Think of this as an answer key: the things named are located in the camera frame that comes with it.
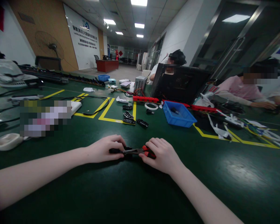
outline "wall fan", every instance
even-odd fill
[[[60,60],[64,58],[64,51],[58,41],[50,34],[44,31],[37,31],[35,33],[35,40],[40,49],[47,57],[58,57]]]

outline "wooden wall panel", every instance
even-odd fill
[[[104,55],[104,34],[103,31],[100,30],[99,28],[97,29],[98,34],[99,34],[99,46],[100,46],[100,59],[103,59]]]
[[[56,57],[54,51],[41,47],[42,44],[36,41],[35,34],[37,31],[47,32],[53,36],[63,48],[64,59],[61,60],[63,70],[69,72],[78,70],[78,63],[68,30],[63,3],[61,1],[10,0],[9,4],[35,55]],[[35,24],[22,20],[19,13],[32,17]]]

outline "pink shirt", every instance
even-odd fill
[[[255,84],[244,84],[238,76],[232,76],[226,79],[223,83],[218,85],[218,87],[219,89],[216,93],[227,90],[233,95],[245,100],[254,100],[264,97]]]

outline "black chair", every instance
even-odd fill
[[[45,56],[36,56],[35,65],[47,70],[59,70],[62,71],[60,58],[52,58]]]

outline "black hair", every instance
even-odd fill
[[[174,60],[174,64],[179,66],[182,66],[187,63],[187,61],[185,60],[186,56],[183,54],[183,52],[180,49],[169,54],[169,58]]]
[[[263,61],[255,62],[251,69],[257,71],[266,71],[269,73],[269,71],[277,70],[278,76],[280,76],[280,60],[272,57],[268,57],[264,59]]]
[[[255,62],[250,68],[244,68],[245,73],[262,73],[264,78],[270,73],[276,73],[280,76],[280,60],[268,57],[262,61]]]

